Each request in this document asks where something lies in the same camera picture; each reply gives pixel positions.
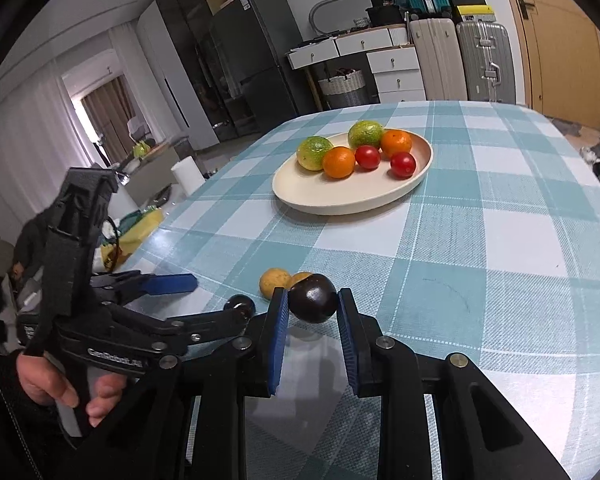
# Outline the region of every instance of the blue gripper pad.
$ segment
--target blue gripper pad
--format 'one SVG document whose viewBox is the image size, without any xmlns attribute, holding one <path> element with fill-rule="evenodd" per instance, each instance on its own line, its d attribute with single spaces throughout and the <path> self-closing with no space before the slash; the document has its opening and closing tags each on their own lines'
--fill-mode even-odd
<svg viewBox="0 0 600 480">
<path fill-rule="evenodd" d="M 282 373 L 282 357 L 285 354 L 286 329 L 289 323 L 289 302 L 288 294 L 285 289 L 277 288 L 273 295 L 269 311 L 275 306 L 274 302 L 279 301 L 278 310 L 275 315 L 275 325 L 271 334 L 268 352 L 268 375 L 267 387 L 269 395 L 276 393 L 276 389 L 280 384 L 280 374 Z"/>
<path fill-rule="evenodd" d="M 338 330 L 340 331 L 340 343 L 342 345 L 342 353 L 344 354 L 344 365 L 347 370 L 347 379 L 349 380 L 349 386 L 353 390 L 354 395 L 359 393 L 358 383 L 358 354 L 356 352 L 355 343 L 351 335 L 351 325 L 349 323 L 349 317 L 344 305 L 344 299 L 342 297 L 342 290 L 338 293 L 340 303 L 336 311 L 338 318 Z"/>
<path fill-rule="evenodd" d="M 198 288 L 198 280 L 193 274 L 151 276 L 142 284 L 142 290 L 150 296 L 193 292 L 196 288 Z"/>
</svg>

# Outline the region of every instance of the orange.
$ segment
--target orange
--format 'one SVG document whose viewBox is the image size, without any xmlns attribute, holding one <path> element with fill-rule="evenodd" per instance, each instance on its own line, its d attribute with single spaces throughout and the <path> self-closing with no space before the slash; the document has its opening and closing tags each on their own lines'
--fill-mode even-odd
<svg viewBox="0 0 600 480">
<path fill-rule="evenodd" d="M 353 173 L 356 156 L 345 146 L 331 148 L 322 159 L 322 169 L 331 178 L 345 178 Z"/>
<path fill-rule="evenodd" d="M 404 130 L 387 130 L 380 137 L 380 147 L 388 158 L 394 156 L 394 153 L 409 153 L 412 146 L 411 135 Z"/>
</svg>

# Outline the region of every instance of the plate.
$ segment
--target plate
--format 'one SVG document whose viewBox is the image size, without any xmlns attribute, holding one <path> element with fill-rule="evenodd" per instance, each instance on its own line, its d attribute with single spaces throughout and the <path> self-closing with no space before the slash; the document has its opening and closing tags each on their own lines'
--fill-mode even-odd
<svg viewBox="0 0 600 480">
<path fill-rule="evenodd" d="M 413 133 L 411 137 L 416 172 L 410 178 L 395 177 L 389 161 L 383 159 L 376 170 L 367 171 L 356 164 L 350 176 L 335 180 L 323 171 L 306 170 L 294 153 L 276 171 L 273 193 L 293 209 L 317 215 L 360 213 L 393 202 L 422 181 L 433 161 L 433 148 L 427 139 Z M 346 133 L 329 140 L 334 146 L 349 146 Z"/>
</svg>

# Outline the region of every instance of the blue and white tablecloth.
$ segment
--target blue and white tablecloth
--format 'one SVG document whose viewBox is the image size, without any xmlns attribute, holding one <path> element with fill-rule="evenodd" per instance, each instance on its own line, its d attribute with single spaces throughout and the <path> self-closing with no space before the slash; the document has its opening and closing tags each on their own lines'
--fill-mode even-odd
<svg viewBox="0 0 600 480">
<path fill-rule="evenodd" d="M 409 196 L 344 217 L 275 198 L 273 173 L 302 139 L 360 119 L 432 143 L 433 165 Z M 127 267 L 200 280 L 186 298 L 144 302 L 157 317 L 217 310 L 238 292 L 263 312 L 264 270 L 325 274 L 414 351 L 467 354 L 572 479 L 600 467 L 600 184 L 531 110 L 419 102 L 294 119 L 181 204 Z M 379 410 L 347 386 L 335 316 L 292 317 L 276 396 L 247 403 L 249 477 L 375 478 Z"/>
</svg>

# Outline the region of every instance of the human hand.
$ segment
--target human hand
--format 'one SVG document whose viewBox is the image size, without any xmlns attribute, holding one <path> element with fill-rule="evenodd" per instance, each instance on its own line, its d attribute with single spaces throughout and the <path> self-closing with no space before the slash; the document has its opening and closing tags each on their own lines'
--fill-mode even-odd
<svg viewBox="0 0 600 480">
<path fill-rule="evenodd" d="M 71 408 L 78 405 L 75 388 L 45 357 L 19 354 L 16 371 L 22 389 L 35 403 L 48 406 L 58 400 Z M 96 397 L 86 406 L 89 423 L 94 428 L 120 401 L 125 386 L 126 377 L 119 374 L 106 374 L 96 380 Z"/>
<path fill-rule="evenodd" d="M 24 272 L 24 267 L 22 266 L 22 264 L 20 262 L 18 262 L 17 264 L 14 264 L 13 269 L 11 269 L 11 275 L 13 276 L 13 279 L 16 280 L 17 282 L 20 281 L 23 272 Z"/>
<path fill-rule="evenodd" d="M 89 424 L 95 428 L 109 415 L 109 412 L 120 402 L 125 386 L 126 376 L 120 374 L 105 374 L 96 380 L 93 388 L 96 397 L 91 399 L 86 407 Z"/>
</svg>

